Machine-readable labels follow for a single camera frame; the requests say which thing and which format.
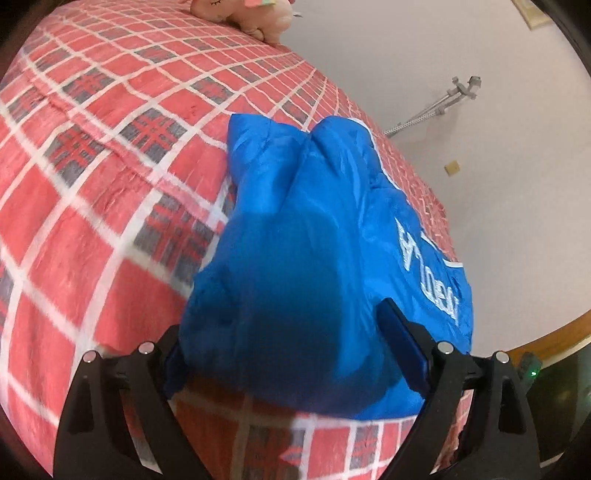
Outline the red plaid bed cover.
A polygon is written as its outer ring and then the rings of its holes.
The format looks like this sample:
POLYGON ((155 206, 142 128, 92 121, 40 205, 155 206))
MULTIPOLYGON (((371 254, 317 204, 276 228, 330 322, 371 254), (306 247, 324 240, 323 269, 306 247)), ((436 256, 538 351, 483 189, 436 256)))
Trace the red plaid bed cover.
POLYGON ((81 357, 176 323, 235 192, 228 120, 363 111, 303 58, 190 1, 5 1, 1 411, 44 475, 81 357))

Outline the pink unicorn plush toy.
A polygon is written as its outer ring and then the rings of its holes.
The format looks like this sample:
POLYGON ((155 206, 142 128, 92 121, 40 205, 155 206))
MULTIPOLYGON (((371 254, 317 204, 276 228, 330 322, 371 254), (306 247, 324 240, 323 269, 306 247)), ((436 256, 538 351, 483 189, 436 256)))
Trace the pink unicorn plush toy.
POLYGON ((246 0, 192 0, 190 13, 213 23, 231 23, 250 37, 269 45, 279 45, 296 15, 293 2, 246 0))

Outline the yellow wall socket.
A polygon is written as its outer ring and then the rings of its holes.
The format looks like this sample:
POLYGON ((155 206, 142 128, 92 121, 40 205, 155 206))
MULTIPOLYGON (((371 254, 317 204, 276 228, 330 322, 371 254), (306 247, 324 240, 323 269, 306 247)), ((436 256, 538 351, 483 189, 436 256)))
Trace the yellow wall socket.
POLYGON ((448 176, 452 177, 461 171, 461 166, 458 161, 454 160, 444 167, 448 176))

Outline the blue puffer jacket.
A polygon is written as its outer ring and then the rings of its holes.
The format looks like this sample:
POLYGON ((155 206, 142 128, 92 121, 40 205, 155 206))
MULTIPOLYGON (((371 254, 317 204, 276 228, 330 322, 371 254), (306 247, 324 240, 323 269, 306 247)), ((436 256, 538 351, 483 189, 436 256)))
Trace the blue puffer jacket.
POLYGON ((356 420, 417 414, 377 321, 390 299, 458 350, 471 287, 381 165, 369 128, 329 117, 303 131, 259 115, 228 123, 235 209, 195 275, 178 333, 190 371, 297 411, 356 420))

